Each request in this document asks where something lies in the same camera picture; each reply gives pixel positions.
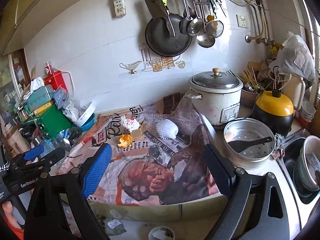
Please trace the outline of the person's left hand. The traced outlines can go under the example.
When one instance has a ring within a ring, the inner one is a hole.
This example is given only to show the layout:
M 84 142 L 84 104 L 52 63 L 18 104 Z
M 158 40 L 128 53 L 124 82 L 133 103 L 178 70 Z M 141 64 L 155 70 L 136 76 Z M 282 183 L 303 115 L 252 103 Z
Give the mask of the person's left hand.
M 10 201 L 4 202 L 2 204 L 2 209 L 4 214 L 9 222 L 9 225 L 16 229 L 21 229 L 20 225 L 17 222 L 17 219 L 14 217 L 13 213 L 13 205 Z

